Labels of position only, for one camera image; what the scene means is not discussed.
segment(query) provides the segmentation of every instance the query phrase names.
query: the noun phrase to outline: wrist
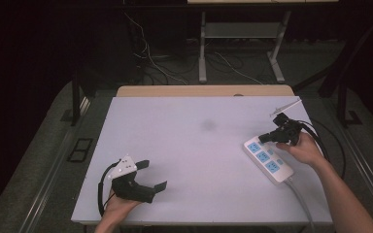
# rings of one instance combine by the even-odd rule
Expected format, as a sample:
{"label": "wrist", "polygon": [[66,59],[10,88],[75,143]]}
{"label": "wrist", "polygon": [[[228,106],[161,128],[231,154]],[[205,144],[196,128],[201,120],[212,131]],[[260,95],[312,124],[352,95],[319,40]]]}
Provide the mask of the wrist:
{"label": "wrist", "polygon": [[118,222],[102,218],[96,226],[95,233],[112,233],[118,225]]}
{"label": "wrist", "polygon": [[325,170],[328,167],[331,167],[332,165],[324,158],[324,157],[319,157],[318,159],[314,159],[311,163],[310,166],[316,171],[319,172],[321,170]]}

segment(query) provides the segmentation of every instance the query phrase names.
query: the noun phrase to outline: table surface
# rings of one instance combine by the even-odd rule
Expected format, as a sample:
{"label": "table surface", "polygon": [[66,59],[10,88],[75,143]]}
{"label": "table surface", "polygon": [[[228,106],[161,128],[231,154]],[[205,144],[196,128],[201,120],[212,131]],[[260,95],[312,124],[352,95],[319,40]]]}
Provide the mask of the table surface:
{"label": "table surface", "polygon": [[[285,85],[121,87],[107,114],[72,220],[99,221],[100,177],[106,167],[129,154],[135,162],[151,161],[149,168],[138,172],[139,184],[168,181],[168,186],[152,204],[132,211],[124,224],[308,222],[292,191],[283,183],[273,185],[242,150],[251,137],[276,128],[270,113],[297,99]],[[302,103],[286,114],[310,122]],[[277,153],[294,169],[294,185],[314,221],[331,224],[315,172],[290,155]],[[106,180],[104,200],[109,188]]]}

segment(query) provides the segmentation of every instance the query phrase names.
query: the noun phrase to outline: metal frame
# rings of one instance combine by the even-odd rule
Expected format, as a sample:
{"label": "metal frame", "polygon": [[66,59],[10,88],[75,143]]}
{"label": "metal frame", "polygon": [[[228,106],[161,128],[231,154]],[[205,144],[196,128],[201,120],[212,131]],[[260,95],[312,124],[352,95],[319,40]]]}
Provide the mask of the metal frame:
{"label": "metal frame", "polygon": [[68,156],[68,150],[70,150],[72,142],[77,137],[77,133],[83,123],[83,118],[90,106],[90,101],[84,97],[84,100],[81,102],[81,106],[79,108],[79,116],[76,119],[75,127],[70,127],[69,130],[66,132],[65,137],[59,147],[59,151],[57,152],[53,164],[48,171],[45,180],[43,181],[41,187],[37,191],[35,195],[32,205],[29,209],[27,216],[25,217],[22,226],[20,227],[18,233],[23,232],[33,232],[38,220],[44,210],[48,199],[50,198],[50,194],[55,186],[56,179],[59,176],[59,169],[62,165],[62,162],[66,160]]}
{"label": "metal frame", "polygon": [[[329,99],[324,101],[324,105],[328,109],[329,113],[334,112],[332,103],[330,102]],[[343,145],[346,145],[351,150],[354,163],[356,164],[356,167],[361,173],[366,186],[368,187],[368,189],[370,190],[373,196],[373,171],[371,167],[369,166],[368,162],[366,161],[364,154],[360,151],[353,136],[348,131],[348,128],[346,128],[343,125],[343,123],[339,121],[339,118],[337,118],[335,115],[330,115],[330,117],[332,121],[334,122],[334,125],[337,127],[338,131],[343,136],[342,137]]]}
{"label": "metal frame", "polygon": [[[275,47],[271,51],[267,52],[267,56],[277,82],[284,83],[285,79],[278,64],[277,55],[278,51],[280,50],[281,43],[284,40],[289,17],[290,11],[286,11],[283,20],[280,23],[234,23],[233,26],[235,26],[235,29],[238,25],[243,29],[242,32],[234,30],[236,34],[226,36],[224,31],[228,30],[228,23],[207,23],[205,20],[205,12],[202,12],[201,37],[199,47],[199,82],[207,82],[207,71],[205,63],[205,38],[275,38]],[[274,30],[275,27],[278,27],[276,29],[276,35],[271,35],[271,30]]]}

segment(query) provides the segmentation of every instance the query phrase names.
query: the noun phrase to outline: power strip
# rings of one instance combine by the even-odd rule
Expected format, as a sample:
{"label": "power strip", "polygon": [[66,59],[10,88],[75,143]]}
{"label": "power strip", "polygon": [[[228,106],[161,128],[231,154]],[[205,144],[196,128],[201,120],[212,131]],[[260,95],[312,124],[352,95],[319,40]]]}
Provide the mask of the power strip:
{"label": "power strip", "polygon": [[258,137],[246,142],[244,151],[273,184],[279,184],[293,175],[292,168]]}

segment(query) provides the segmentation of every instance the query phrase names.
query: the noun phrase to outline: floor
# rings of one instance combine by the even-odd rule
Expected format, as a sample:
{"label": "floor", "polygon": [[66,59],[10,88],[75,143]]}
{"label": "floor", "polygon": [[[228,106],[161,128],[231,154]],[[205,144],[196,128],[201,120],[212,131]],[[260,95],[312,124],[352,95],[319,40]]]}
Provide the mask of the floor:
{"label": "floor", "polygon": [[[181,58],[162,50],[152,50],[154,63],[168,76],[165,78],[156,66],[150,64],[139,84],[200,84],[196,63],[198,46],[193,40],[187,43],[190,50]],[[214,41],[207,45],[207,84],[276,84],[266,57],[266,52],[273,46],[272,42],[253,40],[234,43]],[[286,84],[294,86],[318,73],[338,57],[343,46],[342,42],[336,41],[284,43],[278,61]],[[373,116],[359,97],[349,91],[347,108],[357,113],[362,124],[350,125],[348,129],[341,127],[335,119],[336,95],[323,99],[317,94],[321,82],[311,83],[296,94],[303,100],[334,167],[341,174],[343,157],[334,136],[340,140],[347,160],[344,180],[373,216],[373,179],[362,175],[366,165],[373,172]],[[103,119],[117,90],[99,88],[95,96],[84,98],[82,117],[76,126],[71,126],[70,121],[71,90],[68,83],[53,101],[47,117],[2,194],[0,232],[93,232],[94,226],[83,227],[70,218]],[[83,163],[66,161],[80,138],[93,140],[86,160]],[[300,226],[271,228],[276,232],[303,230]],[[333,232],[331,227],[319,230]]]}

